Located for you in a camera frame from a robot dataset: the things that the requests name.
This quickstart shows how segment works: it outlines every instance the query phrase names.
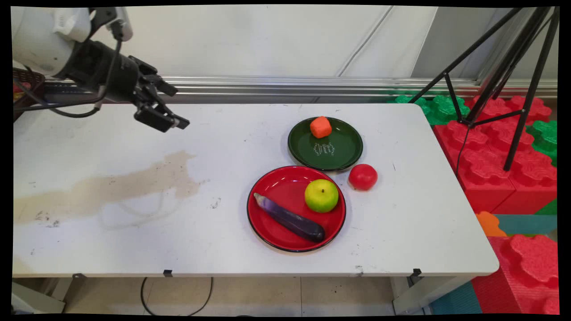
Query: white backdrop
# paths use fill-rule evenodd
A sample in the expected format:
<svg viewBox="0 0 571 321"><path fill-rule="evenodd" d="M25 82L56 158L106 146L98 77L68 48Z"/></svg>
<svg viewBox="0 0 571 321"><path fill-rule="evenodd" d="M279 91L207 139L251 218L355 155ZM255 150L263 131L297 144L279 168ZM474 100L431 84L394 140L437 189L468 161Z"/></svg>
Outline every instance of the white backdrop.
<svg viewBox="0 0 571 321"><path fill-rule="evenodd" d="M128 7L124 55L169 76L336 76L389 6ZM344 73L410 77L437 7L395 6ZM107 30L93 38L114 47Z"/></svg>

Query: red foam block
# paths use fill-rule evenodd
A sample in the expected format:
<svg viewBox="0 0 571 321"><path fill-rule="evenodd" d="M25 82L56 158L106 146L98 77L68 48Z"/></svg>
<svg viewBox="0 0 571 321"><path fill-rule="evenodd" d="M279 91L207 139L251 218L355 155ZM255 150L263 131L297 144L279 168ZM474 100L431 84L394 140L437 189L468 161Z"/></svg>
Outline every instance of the red foam block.
<svg viewBox="0 0 571 321"><path fill-rule="evenodd" d="M464 138L466 138L467 126L458 123L457 121L450 121L446 125L435 125L434 134L436 139L442 147L444 155L452 170L456 170L456 163L458 162L458 153L462 148L464 143ZM466 140L466 145L464 150L475 150L479 151L486 149L486 143L488 137L480 131L478 127L470 129L468 133L468 139Z"/></svg>
<svg viewBox="0 0 571 321"><path fill-rule="evenodd" d="M494 153L506 157L512 144L513 135L516 132L517 120L513 118L502 119L500 121L491 122L487 127L482 128L488 136L488 147ZM517 145L517 153L527 153L532 151L533 136L521 133L520 142Z"/></svg>
<svg viewBox="0 0 571 321"><path fill-rule="evenodd" d="M502 157L487 147L462 152L458 180L474 212L492 212L515 192L503 165Z"/></svg>
<svg viewBox="0 0 571 321"><path fill-rule="evenodd" d="M492 214L533 215L557 197L557 168L538 151L516 153L509 180L516 191Z"/></svg>
<svg viewBox="0 0 571 321"><path fill-rule="evenodd" d="M488 240L500 268L472 279L482 312L559 314L557 243L544 235Z"/></svg>
<svg viewBox="0 0 571 321"><path fill-rule="evenodd" d="M524 107L525 97L513 96L512 99L508 100L505 104L512 111L520 110ZM549 122L549 116L551 115L551 108L543 104L543 101L539 98L533 98L532 106L529 110L528 118L525 120L526 125L533 125L534 121L544 121ZM519 120L519 116L514 116L514 119Z"/></svg>
<svg viewBox="0 0 571 321"><path fill-rule="evenodd" d="M476 96L471 100L466 102L466 106L470 109L474 107L476 102L480 99L480 96ZM511 113L513 110L506 106L505 100L498 98L498 99L489 99L486 103L486 106L482 109L480 116L478 116L477 121L484 121L488 118L501 116L507 113Z"/></svg>

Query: apple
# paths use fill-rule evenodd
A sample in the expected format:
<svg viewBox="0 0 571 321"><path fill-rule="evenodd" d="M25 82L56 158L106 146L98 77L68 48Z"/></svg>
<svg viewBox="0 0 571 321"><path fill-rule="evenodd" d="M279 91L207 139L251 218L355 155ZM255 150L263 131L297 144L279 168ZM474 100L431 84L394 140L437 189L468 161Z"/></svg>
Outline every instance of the apple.
<svg viewBox="0 0 571 321"><path fill-rule="evenodd" d="M326 179L316 179L305 188L305 203L318 213L327 213L337 205L337 186Z"/></svg>
<svg viewBox="0 0 571 321"><path fill-rule="evenodd" d="M370 190L377 182L377 178L377 171L367 164L359 164L349 173L349 183L358 190Z"/></svg>

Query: eggplant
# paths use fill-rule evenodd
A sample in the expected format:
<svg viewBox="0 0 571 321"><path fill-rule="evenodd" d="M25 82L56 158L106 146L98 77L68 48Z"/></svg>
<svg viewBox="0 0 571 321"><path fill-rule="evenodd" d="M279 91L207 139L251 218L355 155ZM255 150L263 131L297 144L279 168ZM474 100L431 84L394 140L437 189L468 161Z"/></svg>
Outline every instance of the eggplant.
<svg viewBox="0 0 571 321"><path fill-rule="evenodd" d="M254 197L256 198L258 206L276 220L276 222L294 232L296 235L315 243L319 243L325 239L325 230L321 225L286 210L274 201L258 193L254 193Z"/></svg>

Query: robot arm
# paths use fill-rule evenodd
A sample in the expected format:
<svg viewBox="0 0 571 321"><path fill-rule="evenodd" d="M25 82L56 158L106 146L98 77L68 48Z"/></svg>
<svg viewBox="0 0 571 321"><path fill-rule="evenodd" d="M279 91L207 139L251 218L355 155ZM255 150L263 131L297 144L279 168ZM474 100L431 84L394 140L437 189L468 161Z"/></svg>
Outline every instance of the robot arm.
<svg viewBox="0 0 571 321"><path fill-rule="evenodd" d="M136 106L135 119L166 132L184 129L189 121L175 115L157 91L173 96L178 91L156 68L119 54L120 44L132 37L123 7L60 8L54 14L36 7L11 7L12 57L44 75L71 79L79 88L99 93L98 100L48 105L46 108L101 102L103 97ZM91 36L106 26L117 40L115 50Z"/></svg>

